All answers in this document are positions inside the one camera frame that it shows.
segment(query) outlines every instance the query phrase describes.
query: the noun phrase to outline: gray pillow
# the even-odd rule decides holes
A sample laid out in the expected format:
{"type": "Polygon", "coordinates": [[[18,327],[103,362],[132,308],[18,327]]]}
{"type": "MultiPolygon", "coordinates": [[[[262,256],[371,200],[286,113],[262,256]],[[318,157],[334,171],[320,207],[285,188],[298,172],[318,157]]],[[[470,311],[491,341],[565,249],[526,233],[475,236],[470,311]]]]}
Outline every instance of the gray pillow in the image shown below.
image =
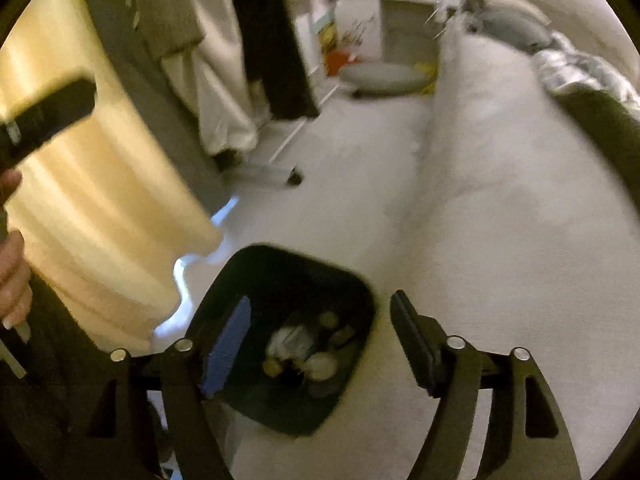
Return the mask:
{"type": "Polygon", "coordinates": [[[481,22],[481,34],[508,43],[527,54],[535,54],[551,46],[548,28],[517,10],[484,10],[477,17],[481,22]]]}
{"type": "Polygon", "coordinates": [[[411,66],[364,62],[343,66],[340,79],[365,94],[403,95],[423,90],[433,77],[411,66]]]}

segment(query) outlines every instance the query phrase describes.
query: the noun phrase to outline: metal screw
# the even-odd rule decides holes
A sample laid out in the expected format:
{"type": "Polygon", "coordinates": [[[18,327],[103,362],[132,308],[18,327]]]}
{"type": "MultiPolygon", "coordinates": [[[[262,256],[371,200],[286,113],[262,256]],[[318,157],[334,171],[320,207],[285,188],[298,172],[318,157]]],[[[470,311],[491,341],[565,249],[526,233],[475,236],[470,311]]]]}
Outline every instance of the metal screw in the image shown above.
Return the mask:
{"type": "Polygon", "coordinates": [[[466,343],[465,343],[465,340],[462,339],[461,337],[458,337],[457,335],[452,335],[447,339],[447,345],[450,348],[455,348],[456,350],[462,350],[465,347],[466,343]]]}
{"type": "Polygon", "coordinates": [[[174,348],[178,352],[188,352],[193,348],[193,341],[191,339],[180,339],[175,343],[174,348]]]}
{"type": "Polygon", "coordinates": [[[114,363],[119,363],[121,361],[124,361],[124,359],[127,358],[127,351],[123,350],[122,348],[118,348],[117,350],[114,350],[113,352],[111,352],[111,360],[114,363]]]}
{"type": "Polygon", "coordinates": [[[520,361],[528,361],[531,359],[531,354],[524,348],[514,348],[513,355],[515,355],[516,359],[520,361]]]}

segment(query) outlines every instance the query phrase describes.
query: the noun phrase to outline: trash bin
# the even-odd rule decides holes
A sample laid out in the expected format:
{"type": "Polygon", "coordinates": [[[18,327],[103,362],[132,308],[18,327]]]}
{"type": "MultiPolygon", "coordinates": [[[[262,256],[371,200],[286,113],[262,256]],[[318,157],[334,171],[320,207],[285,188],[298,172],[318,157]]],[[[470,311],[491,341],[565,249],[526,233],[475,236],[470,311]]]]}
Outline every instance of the trash bin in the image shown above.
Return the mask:
{"type": "Polygon", "coordinates": [[[243,296],[251,302],[251,322],[222,389],[235,410],[281,433],[313,433],[329,416],[360,357],[375,313],[373,294],[363,279],[293,252],[263,244],[238,251],[220,271],[196,312],[187,337],[204,324],[223,319],[243,296]],[[338,387],[322,398],[299,384],[269,377],[262,368],[273,333],[294,315],[335,312],[355,332],[344,348],[338,387]]]}

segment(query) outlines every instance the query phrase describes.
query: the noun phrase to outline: finger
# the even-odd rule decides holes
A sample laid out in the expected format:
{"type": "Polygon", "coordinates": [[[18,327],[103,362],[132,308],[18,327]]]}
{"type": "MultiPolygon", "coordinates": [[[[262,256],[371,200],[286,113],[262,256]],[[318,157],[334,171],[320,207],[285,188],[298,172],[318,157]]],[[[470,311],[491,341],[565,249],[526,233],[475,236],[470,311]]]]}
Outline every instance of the finger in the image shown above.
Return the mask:
{"type": "Polygon", "coordinates": [[[32,301],[33,292],[31,291],[31,287],[27,285],[27,288],[24,290],[20,298],[18,298],[18,301],[16,301],[16,303],[14,304],[14,309],[2,320],[2,324],[7,330],[27,320],[27,316],[31,311],[32,301]]]}
{"type": "Polygon", "coordinates": [[[0,204],[4,203],[18,189],[22,181],[22,173],[19,170],[5,170],[0,173],[0,204]]]}
{"type": "Polygon", "coordinates": [[[11,231],[0,246],[0,286],[24,261],[24,238],[20,231],[11,231]]]}
{"type": "Polygon", "coordinates": [[[0,286],[0,318],[10,314],[25,289],[29,286],[31,267],[24,260],[14,274],[0,286]]]}

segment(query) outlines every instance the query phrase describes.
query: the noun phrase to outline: yellow curtain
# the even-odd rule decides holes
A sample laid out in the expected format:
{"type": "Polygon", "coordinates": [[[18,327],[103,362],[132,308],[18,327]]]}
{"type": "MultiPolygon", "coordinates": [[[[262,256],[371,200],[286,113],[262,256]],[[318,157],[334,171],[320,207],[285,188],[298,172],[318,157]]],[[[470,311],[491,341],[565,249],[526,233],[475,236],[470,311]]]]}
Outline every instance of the yellow curtain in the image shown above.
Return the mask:
{"type": "Polygon", "coordinates": [[[0,49],[0,114],[90,73],[91,118],[21,165],[8,203],[32,266],[105,349],[145,352],[176,309],[175,261],[222,240],[120,85],[84,0],[33,0],[0,49]]]}

